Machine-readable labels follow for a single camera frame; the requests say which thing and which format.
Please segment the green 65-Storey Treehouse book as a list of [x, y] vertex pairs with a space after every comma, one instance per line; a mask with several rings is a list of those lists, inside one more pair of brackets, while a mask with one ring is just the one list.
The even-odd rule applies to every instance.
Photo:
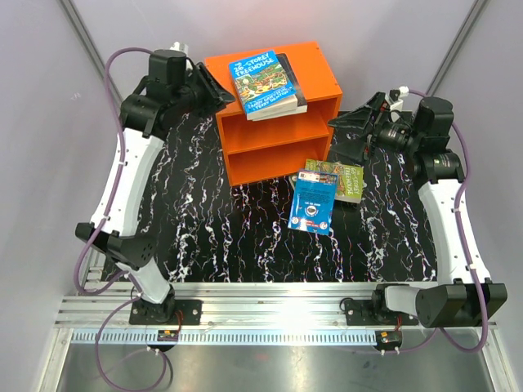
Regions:
[[335, 199], [340, 202], [360, 203], [364, 187], [364, 169], [362, 167], [307, 159], [305, 169], [337, 175]]

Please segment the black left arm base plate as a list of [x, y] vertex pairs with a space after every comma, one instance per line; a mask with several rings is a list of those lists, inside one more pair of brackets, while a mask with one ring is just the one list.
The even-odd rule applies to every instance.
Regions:
[[167, 299], [162, 304], [138, 300], [132, 304], [131, 325], [200, 325], [203, 302], [195, 299]]

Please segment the blue back-cover book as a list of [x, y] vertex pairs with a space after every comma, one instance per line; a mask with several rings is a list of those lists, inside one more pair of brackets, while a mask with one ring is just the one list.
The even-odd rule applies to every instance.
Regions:
[[328, 235], [337, 190], [337, 175], [300, 170], [294, 186], [288, 227]]

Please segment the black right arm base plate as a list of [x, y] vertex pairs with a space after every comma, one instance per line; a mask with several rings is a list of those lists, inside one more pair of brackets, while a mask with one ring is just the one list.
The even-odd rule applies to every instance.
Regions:
[[416, 326], [418, 320], [409, 314], [389, 310], [377, 311], [371, 300], [346, 297], [341, 299], [339, 308], [345, 316], [346, 325], [363, 326]]

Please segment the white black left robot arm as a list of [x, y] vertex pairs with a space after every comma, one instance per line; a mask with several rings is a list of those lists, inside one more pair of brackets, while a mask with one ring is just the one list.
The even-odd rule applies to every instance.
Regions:
[[133, 283], [131, 324], [199, 324], [201, 301], [176, 299], [155, 260], [155, 241], [137, 231], [138, 212], [152, 166], [181, 117], [207, 117], [234, 100], [203, 63], [188, 57], [186, 45], [177, 42], [149, 53], [147, 75], [113, 111], [114, 161], [95, 212], [77, 225], [75, 235]]

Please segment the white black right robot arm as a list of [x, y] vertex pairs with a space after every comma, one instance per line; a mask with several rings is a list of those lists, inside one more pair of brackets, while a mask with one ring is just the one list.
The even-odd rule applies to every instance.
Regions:
[[507, 289], [493, 282], [476, 245], [465, 198], [469, 170], [448, 147], [454, 108], [446, 99], [423, 96], [414, 112], [405, 111], [403, 100], [410, 94], [407, 87], [377, 92], [329, 120], [330, 127], [358, 133], [333, 145], [335, 154], [355, 163], [365, 163], [376, 149], [405, 156], [436, 250], [436, 286], [380, 284], [370, 314], [380, 324], [404, 314], [427, 328], [484, 327], [506, 302]]

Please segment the blue 26-Storey Treehouse book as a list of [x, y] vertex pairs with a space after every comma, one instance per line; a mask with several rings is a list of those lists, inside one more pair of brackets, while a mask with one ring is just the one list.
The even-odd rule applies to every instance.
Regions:
[[232, 61], [228, 70], [247, 120], [297, 108], [296, 89], [274, 50]]

